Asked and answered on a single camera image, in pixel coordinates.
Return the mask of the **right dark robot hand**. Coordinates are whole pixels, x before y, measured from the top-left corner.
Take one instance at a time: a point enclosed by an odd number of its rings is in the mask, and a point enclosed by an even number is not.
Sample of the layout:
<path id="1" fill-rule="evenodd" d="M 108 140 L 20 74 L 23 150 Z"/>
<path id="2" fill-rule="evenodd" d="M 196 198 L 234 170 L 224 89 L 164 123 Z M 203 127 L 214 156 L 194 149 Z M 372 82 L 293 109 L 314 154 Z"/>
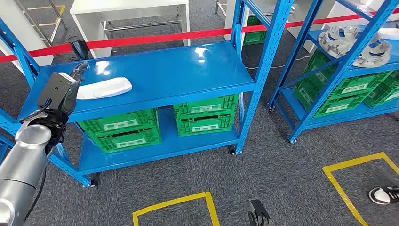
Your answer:
<path id="1" fill-rule="evenodd" d="M 271 222 L 270 215 L 260 200 L 249 201 L 247 214 L 251 226 L 266 226 Z"/>

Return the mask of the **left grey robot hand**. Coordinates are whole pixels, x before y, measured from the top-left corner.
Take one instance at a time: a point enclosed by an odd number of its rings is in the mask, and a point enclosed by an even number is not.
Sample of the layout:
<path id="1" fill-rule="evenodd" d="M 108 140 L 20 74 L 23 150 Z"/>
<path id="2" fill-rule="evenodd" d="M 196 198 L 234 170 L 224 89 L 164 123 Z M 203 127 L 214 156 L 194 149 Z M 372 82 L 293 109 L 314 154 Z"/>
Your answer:
<path id="1" fill-rule="evenodd" d="M 83 61 L 82 63 L 77 65 L 69 74 L 69 77 L 72 79 L 72 84 L 65 94 L 62 104 L 60 105 L 60 110 L 68 116 L 71 115 L 72 112 L 75 110 L 77 94 L 81 83 L 81 76 L 85 72 L 87 66 L 88 62 Z"/>

